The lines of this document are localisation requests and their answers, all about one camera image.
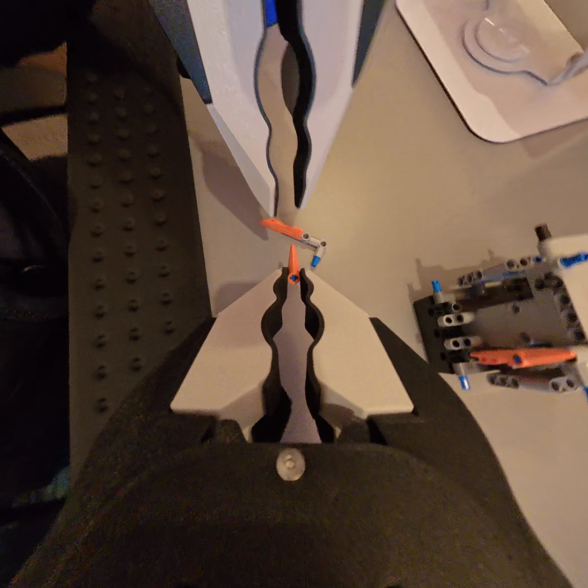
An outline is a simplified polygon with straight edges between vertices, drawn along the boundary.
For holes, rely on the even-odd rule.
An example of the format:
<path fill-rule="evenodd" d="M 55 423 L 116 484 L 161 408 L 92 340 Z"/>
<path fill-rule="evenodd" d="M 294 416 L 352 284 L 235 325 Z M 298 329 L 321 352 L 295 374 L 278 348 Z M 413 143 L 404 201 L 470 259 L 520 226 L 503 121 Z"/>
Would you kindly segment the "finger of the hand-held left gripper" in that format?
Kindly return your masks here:
<path fill-rule="evenodd" d="M 271 123 L 259 95 L 264 1 L 188 1 L 210 92 L 209 113 L 261 208 L 274 217 L 279 189 L 269 162 Z"/>
<path fill-rule="evenodd" d="M 295 55 L 292 112 L 295 206 L 304 208 L 322 172 L 352 95 L 363 1 L 278 1 L 277 23 Z"/>

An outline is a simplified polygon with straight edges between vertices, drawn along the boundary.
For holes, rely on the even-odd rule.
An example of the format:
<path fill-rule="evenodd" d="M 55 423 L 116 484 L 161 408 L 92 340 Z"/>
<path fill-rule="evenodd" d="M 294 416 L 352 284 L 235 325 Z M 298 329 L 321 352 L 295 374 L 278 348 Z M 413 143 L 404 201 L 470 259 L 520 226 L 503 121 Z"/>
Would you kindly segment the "white book stand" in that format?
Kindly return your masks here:
<path fill-rule="evenodd" d="M 548 1 L 396 1 L 469 129 L 508 143 L 587 119 L 587 48 Z"/>

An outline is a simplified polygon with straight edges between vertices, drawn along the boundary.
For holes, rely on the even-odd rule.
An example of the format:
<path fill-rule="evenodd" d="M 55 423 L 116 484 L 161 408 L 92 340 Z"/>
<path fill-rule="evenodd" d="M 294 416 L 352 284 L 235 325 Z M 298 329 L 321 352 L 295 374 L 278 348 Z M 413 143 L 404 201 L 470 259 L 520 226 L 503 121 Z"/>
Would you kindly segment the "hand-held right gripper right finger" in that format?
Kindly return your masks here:
<path fill-rule="evenodd" d="M 300 271 L 307 351 L 305 400 L 322 443 L 373 417 L 410 415 L 411 400 L 369 315 L 318 275 Z"/>

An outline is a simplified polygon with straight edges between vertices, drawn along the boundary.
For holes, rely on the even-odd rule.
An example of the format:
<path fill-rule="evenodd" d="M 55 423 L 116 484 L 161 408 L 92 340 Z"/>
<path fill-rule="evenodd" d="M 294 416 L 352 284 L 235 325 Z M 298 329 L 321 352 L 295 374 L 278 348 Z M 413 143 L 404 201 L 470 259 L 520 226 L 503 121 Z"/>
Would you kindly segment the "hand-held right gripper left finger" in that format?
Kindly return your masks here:
<path fill-rule="evenodd" d="M 282 439 L 292 402 L 275 337 L 287 296 L 288 269 L 282 268 L 218 314 L 171 402 L 174 413 L 237 422 L 254 442 Z"/>

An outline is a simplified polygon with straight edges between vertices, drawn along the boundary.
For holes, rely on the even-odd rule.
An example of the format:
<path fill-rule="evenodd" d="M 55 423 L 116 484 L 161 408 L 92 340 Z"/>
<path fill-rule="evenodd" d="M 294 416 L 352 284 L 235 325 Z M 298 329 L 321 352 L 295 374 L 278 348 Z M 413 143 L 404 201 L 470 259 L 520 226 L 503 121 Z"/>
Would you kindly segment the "black dimpled panel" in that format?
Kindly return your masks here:
<path fill-rule="evenodd" d="M 149 1 L 97 1 L 68 41 L 70 471 L 211 315 L 176 54 Z"/>

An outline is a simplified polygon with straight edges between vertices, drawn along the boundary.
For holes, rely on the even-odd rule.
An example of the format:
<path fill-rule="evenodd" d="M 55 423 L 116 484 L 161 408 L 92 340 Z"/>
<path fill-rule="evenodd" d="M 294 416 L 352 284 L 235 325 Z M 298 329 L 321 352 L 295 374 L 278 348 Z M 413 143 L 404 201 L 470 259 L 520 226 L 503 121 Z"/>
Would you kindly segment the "toy building-block model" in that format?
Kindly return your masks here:
<path fill-rule="evenodd" d="M 587 393 L 587 234 L 535 227 L 537 253 L 472 270 L 413 303 L 425 356 L 463 390 Z"/>

